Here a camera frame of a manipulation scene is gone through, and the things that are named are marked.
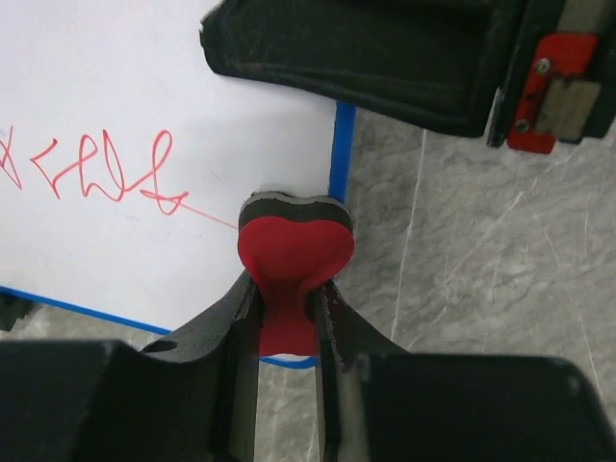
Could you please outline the red bone-shaped eraser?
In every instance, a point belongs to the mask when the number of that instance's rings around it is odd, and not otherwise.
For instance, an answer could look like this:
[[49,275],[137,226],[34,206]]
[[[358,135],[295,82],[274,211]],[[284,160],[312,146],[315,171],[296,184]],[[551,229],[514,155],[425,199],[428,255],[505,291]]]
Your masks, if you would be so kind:
[[254,193],[239,214],[238,254],[265,305],[260,355],[316,354],[309,295],[349,263],[351,213],[324,195]]

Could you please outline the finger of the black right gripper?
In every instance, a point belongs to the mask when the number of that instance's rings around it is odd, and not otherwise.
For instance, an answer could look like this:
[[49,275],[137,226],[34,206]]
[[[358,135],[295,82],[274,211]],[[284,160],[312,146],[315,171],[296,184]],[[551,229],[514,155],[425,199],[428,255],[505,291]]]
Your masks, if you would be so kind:
[[224,1],[200,34],[219,75],[310,91],[457,137],[484,132],[521,1]]

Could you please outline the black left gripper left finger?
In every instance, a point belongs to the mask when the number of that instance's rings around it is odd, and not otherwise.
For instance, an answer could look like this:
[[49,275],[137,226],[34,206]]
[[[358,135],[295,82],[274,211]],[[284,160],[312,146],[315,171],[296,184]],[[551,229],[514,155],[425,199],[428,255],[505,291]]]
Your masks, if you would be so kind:
[[261,298],[241,275],[143,349],[112,340],[1,345],[5,461],[250,461]]

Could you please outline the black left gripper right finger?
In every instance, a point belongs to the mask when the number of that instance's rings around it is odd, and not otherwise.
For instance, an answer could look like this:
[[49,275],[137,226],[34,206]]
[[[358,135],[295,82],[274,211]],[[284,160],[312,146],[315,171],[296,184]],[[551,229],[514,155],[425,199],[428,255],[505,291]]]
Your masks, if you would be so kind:
[[323,461],[611,461],[586,376],[552,356],[410,353],[332,283],[312,296]]

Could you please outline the blue framed whiteboard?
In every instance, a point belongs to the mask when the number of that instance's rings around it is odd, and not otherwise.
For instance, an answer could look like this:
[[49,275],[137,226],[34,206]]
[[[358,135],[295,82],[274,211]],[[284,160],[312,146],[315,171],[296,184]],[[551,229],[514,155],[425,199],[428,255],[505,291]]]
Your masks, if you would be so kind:
[[227,77],[310,64],[334,1],[5,1],[1,291],[158,334],[242,272],[243,203],[342,190],[353,115]]

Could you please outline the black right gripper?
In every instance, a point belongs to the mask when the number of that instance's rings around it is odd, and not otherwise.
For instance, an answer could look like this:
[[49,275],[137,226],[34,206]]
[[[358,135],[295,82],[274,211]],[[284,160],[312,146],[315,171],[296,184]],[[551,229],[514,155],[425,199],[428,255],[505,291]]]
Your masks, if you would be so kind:
[[614,120],[614,2],[526,2],[488,145],[549,154],[605,138]]

